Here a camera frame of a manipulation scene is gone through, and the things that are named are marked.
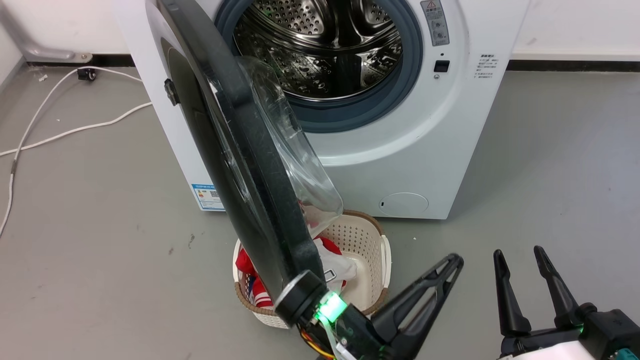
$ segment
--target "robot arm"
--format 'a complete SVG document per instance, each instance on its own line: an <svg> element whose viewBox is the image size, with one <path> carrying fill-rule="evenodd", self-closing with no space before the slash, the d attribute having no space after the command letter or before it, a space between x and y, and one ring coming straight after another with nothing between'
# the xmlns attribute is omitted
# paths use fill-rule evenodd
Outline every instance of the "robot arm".
<svg viewBox="0 0 640 360"><path fill-rule="evenodd" d="M275 310L290 326L301 328L304 336L331 349L337 360L413 360L463 264L457 254L446 256L371 319L329 292L309 271L285 287Z"/></svg>
<svg viewBox="0 0 640 360"><path fill-rule="evenodd" d="M578 306L545 250L534 247L538 270L556 310L551 329L531 331L509 281L502 251L493 253L502 340L501 359L517 360L637 360L640 327L622 311L598 312L587 302Z"/></svg>
<svg viewBox="0 0 640 360"><path fill-rule="evenodd" d="M496 250L493 261L500 332L504 336L499 359L638 360L635 354L640 354L640 327L620 310L598 312L591 303L578 306L544 249L536 246L534 254L554 303L556 327L531 330L511 287L504 255ZM413 360L462 267L459 255L448 255L371 319L329 292L309 271L287 285L275 308L289 325L301 329L303 338L323 344L324 358Z"/></svg>

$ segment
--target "wire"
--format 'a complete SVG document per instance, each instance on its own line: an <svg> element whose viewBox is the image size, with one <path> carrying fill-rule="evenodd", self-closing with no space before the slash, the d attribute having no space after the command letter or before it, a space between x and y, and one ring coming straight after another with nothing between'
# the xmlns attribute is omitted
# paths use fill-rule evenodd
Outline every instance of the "wire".
<svg viewBox="0 0 640 360"><path fill-rule="evenodd" d="M145 104L138 105L138 106L136 106L135 108L133 108L133 109L131 109L131 110L127 111L126 113L124 113L124 114L120 115L117 119L114 119L114 120L111 120L111 121L107 121L107 122L101 122L100 124L87 125L87 126L79 127L79 128L77 128L77 129L69 130L69 131L64 132L64 133L62 133L62 134L58 134L58 135L56 135L56 136L53 136L53 137L50 137L50 138L48 138L48 139L42 140L41 142L32 143L31 145L23 146L23 147L20 149L20 151L25 151L25 150L28 150L28 149L33 149L33 148L34 148L34 147L36 147L36 146L44 145L44 144L46 144L46 143L48 143L48 142L52 142L53 140L57 140L57 139L59 139L59 138L63 138L63 137L65 137L65 136L67 136L67 135L71 135L71 134L73 134L73 133L77 133L77 132L82 131L82 130L89 130L89 129L95 129L96 127L107 126L107 125L113 125L113 124L117 123L118 121L120 121L120 120L122 120L122 119L124 119L124 118L128 117L128 116L129 116L129 115L131 115L132 113L134 113L134 112L136 112L136 111L138 111L138 110L140 110L140 109L146 108L147 106L151 106L151 105L153 105L151 102L146 102ZM16 152L16 151L17 151L17 149L7 150L7 151L4 151L4 152L0 152L0 157L5 156L5 155L9 155L9 154L13 154L13 153L14 153L14 152Z"/></svg>
<svg viewBox="0 0 640 360"><path fill-rule="evenodd" d="M331 355L330 353L328 353L328 352L324 351L323 349L321 349L321 345L315 343L314 340L307 334L307 332L300 327L300 325L298 325L298 330L300 332L300 337L302 338L302 340L305 341L307 346L312 348L318 354L320 354L323 357L327 358L327 360L335 359L335 357L333 355Z"/></svg>
<svg viewBox="0 0 640 360"><path fill-rule="evenodd" d="M333 360L333 359L334 359L334 356L333 356L333 355L331 355L331 354L329 354L329 353L327 353L327 352L324 352L324 351L320 350L320 348L319 348L319 347L317 347L314 343L312 343L312 342L310 342L310 341L306 341L306 342L307 342L307 345L308 345L309 347L311 347L312 349L314 349L318 354L320 354L320 355L324 356L325 358L327 358L327 359L329 359L329 360Z"/></svg>
<svg viewBox="0 0 640 360"><path fill-rule="evenodd" d="M119 72L119 71L115 71L115 70L109 70L109 69L105 69L105 68L102 68L102 67L96 67L96 66L83 66L83 67L79 67L79 68L77 68L77 69L74 69L73 71L70 71L67 75L65 75L62 79L60 79L60 81L59 81L59 82L58 82L58 83L53 87L53 89L51 89L51 91L49 92L49 94L47 95L47 97L45 97L45 99L44 99L44 101L42 102L42 104L38 107L38 110L36 111L35 115L33 115L33 118L31 119L31 122L30 122L30 123L29 123L29 125L27 126L27 129L25 130L24 134L22 135L22 138L20 139L20 143L18 144L18 147L17 147L15 150L12 150L12 151L7 152L7 154L11 154L11 153L15 152L15 155L13 156L13 163L12 163L12 165L11 165L11 174L10 174L10 176L9 176L9 202L8 202L8 204L7 204L7 206L6 206L6 213L4 214L4 220L2 221L2 225L0 225L0 237L2 237L2 234L3 234L3 232L4 232L4 227L6 226L6 223L7 223L7 221L9 220L9 213L11 212L11 205L12 205L12 203L13 203L13 180L15 179L15 172L16 172L17 167L18 167L18 158L19 158L19 156L20 156L20 152L21 152L21 150L24 150L24 149L30 149L30 148L32 148L32 147L36 147L36 146L38 146L38 145L42 145L43 143L47 143L47 142L53 141L53 140L55 140L55 139L61 138L61 137L63 137L63 136L66 136L66 135L69 135L69 134L72 134L72 133L75 133L75 132L77 132L77 131L82 131L82 130L85 130L85 129L90 129L90 128L92 128L92 127L105 126L105 125L102 125L102 124L97 124L97 126L90 126L90 127L86 127L86 126L85 126L84 128L76 129L76 130L71 130L71 131L67 131L66 133L60 134L60 135L58 135L58 136L54 136L54 138L46 139L46 140L44 140L44 141L42 141L42 142L40 142L40 143L33 144L33 145L30 145L29 147L24 147L24 148L23 148L24 141L25 141L25 140L27 139L27 137L29 136L29 132L31 131L31 128L33 127L33 124L35 123L36 119L38 118L38 115L40 114L40 111L42 110L42 108L44 107L44 105L47 103L47 101L49 100L49 98L51 97L51 94L53 94L53 92L54 92L54 91L56 91L56 89L58 88L58 86L60 86L60 84L62 84L62 82L63 82L64 80L66 80L69 76L71 76L71 75L73 75L73 74L77 73L77 71L78 71L78 70L83 70L83 69L96 69L96 70L101 70L101 71L104 71L104 72L110 72L110 73L112 73L112 74L122 75L122 76L125 76L125 77L127 77L127 78L130 78L130 79L133 79L133 80L136 80L136 81L140 81L140 82L142 82L142 80L141 80L141 79L138 79L138 78L136 78L135 76L131 76L131 75L129 75L129 74L125 74L125 73L123 73L123 72ZM135 109L135 110L134 110L134 109L132 109L132 110L130 110L130 112L129 112L128 114L124 115L122 118L124 118L125 116L127 116L127 115L131 114L132 112L134 112L134 111L136 111L136 110L138 110L138 109ZM117 119L117 121L113 121L112 123L114 124L114 123L116 123L116 122L118 122L118 121L120 121L120 120L121 120L121 119Z"/></svg>
<svg viewBox="0 0 640 360"><path fill-rule="evenodd" d="M326 337L329 338L329 344L331 345L331 350L333 351L336 360L342 360L340 353L336 349L335 336L333 336L333 331L331 330L331 324L329 324L329 320L324 316L320 316L320 319L318 320L320 320L322 326L324 327L324 331L326 331Z"/></svg>

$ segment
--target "black baseboard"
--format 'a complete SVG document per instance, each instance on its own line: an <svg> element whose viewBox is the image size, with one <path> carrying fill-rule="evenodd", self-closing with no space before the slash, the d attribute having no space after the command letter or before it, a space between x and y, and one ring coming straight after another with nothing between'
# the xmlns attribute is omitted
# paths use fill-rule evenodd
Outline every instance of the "black baseboard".
<svg viewBox="0 0 640 360"><path fill-rule="evenodd" d="M34 66L79 67L135 67L129 54L95 54L87 64L77 63L29 63ZM507 71L597 71L640 72L640 61L564 61L564 60L510 60Z"/></svg>
<svg viewBox="0 0 640 360"><path fill-rule="evenodd" d="M129 54L94 54L88 63L27 63L30 66L51 66L51 67L81 67L93 65L98 67L135 67L133 58Z"/></svg>
<svg viewBox="0 0 640 360"><path fill-rule="evenodd" d="M640 72L640 61L509 60L507 71Z"/></svg>

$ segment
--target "label sticker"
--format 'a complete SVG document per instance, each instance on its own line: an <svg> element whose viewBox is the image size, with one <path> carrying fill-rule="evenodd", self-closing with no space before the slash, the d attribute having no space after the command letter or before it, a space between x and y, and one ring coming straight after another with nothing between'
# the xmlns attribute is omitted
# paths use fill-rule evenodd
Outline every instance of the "label sticker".
<svg viewBox="0 0 640 360"><path fill-rule="evenodd" d="M449 28L447 27L447 19L444 17L444 10L442 10L440 0L425 0L420 5L429 24L431 45L449 44Z"/></svg>
<svg viewBox="0 0 640 360"><path fill-rule="evenodd" d="M482 54L478 60L474 79L491 79L495 69L498 67L498 58L495 54Z"/></svg>
<svg viewBox="0 0 640 360"><path fill-rule="evenodd" d="M203 210L224 210L218 191L213 185L191 184Z"/></svg>

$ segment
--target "basket rim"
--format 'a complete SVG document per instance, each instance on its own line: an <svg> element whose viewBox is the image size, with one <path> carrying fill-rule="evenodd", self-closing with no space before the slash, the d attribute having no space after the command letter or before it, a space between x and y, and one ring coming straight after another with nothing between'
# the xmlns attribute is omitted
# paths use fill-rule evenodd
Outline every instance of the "basket rim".
<svg viewBox="0 0 640 360"><path fill-rule="evenodd" d="M355 210L344 210L342 212L342 215L363 218L364 220L370 222L378 230L378 234L381 237L383 237L385 235L385 232L382 229L382 226L380 225L380 223L374 217L372 217L372 216L370 216L368 214L362 213L360 211L355 211ZM276 316L276 317L280 318L276 314L276 312L273 311L273 310L263 309L261 307L257 307L255 305L253 305L242 294L242 290L241 290L241 287L240 287L240 282L239 282L238 274L237 274L239 270L236 267L236 258L238 257L239 251L240 251L240 241L238 239L238 241L236 243L236 247L234 249L234 259L233 259L233 271L234 271L234 282L235 282L234 283L234 287L236 288L236 296L238 297L238 300L240 300L240 303L242 303L242 305L244 305L247 309L251 310L254 313L267 315L267 316ZM370 315L370 314L373 314L376 310L378 310L380 308L380 306L382 306L382 303L384 302L385 298L387 297L387 292L388 292L388 287L384 287L382 289L382 291L380 292L380 296L378 297L376 302L373 305L369 306L367 309L361 310L362 314L363 315Z"/></svg>

